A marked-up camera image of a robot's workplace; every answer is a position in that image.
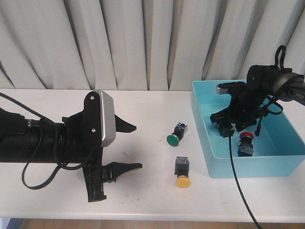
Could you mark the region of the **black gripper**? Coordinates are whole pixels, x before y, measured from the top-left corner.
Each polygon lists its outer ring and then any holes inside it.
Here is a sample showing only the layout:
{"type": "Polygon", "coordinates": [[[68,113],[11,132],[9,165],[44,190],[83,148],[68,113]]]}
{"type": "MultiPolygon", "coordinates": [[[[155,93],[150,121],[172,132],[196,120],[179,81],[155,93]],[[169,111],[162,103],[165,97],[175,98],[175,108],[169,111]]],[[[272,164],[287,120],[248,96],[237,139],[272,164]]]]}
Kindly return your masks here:
{"type": "MultiPolygon", "coordinates": [[[[70,117],[62,118],[62,121],[67,127],[72,129],[75,134],[76,131],[80,131],[76,134],[81,139],[81,142],[76,146],[79,149],[73,147],[72,156],[76,158],[80,157],[80,166],[83,171],[86,190],[88,194],[89,202],[102,201],[107,198],[104,193],[103,184],[108,182],[116,182],[117,177],[120,175],[142,168],[141,163],[119,163],[111,162],[107,165],[102,164],[102,155],[104,147],[96,147],[91,144],[87,144],[83,137],[82,127],[82,112],[74,114],[70,117]]],[[[119,116],[115,115],[116,132],[120,133],[131,133],[137,130],[137,127],[122,120],[119,116]]]]}
{"type": "Polygon", "coordinates": [[[267,96],[275,95],[276,67],[253,65],[250,67],[246,85],[227,109],[210,115],[212,124],[235,124],[238,132],[257,123],[255,114],[267,96]]]}

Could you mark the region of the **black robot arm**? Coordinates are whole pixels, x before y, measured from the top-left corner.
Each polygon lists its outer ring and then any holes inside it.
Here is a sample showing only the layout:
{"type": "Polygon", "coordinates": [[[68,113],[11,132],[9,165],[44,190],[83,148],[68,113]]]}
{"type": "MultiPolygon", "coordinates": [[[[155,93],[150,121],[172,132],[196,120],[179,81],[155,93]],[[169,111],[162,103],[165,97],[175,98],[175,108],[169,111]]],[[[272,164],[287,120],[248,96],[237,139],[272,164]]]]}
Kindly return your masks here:
{"type": "Polygon", "coordinates": [[[274,65],[253,65],[246,82],[220,83],[218,94],[229,94],[229,106],[210,116],[212,123],[228,129],[235,124],[238,132],[255,125],[257,120],[270,114],[268,106],[278,100],[305,103],[305,77],[290,68],[274,65]]]}
{"type": "Polygon", "coordinates": [[[62,123],[45,117],[26,119],[3,109],[0,111],[0,161],[25,163],[21,180],[25,187],[39,190],[51,183],[60,169],[83,170],[89,202],[106,199],[105,182],[142,167],[141,163],[111,162],[102,164],[105,122],[99,109],[85,108],[62,123]],[[30,163],[55,163],[51,175],[41,184],[26,183],[25,172],[30,163]]]}

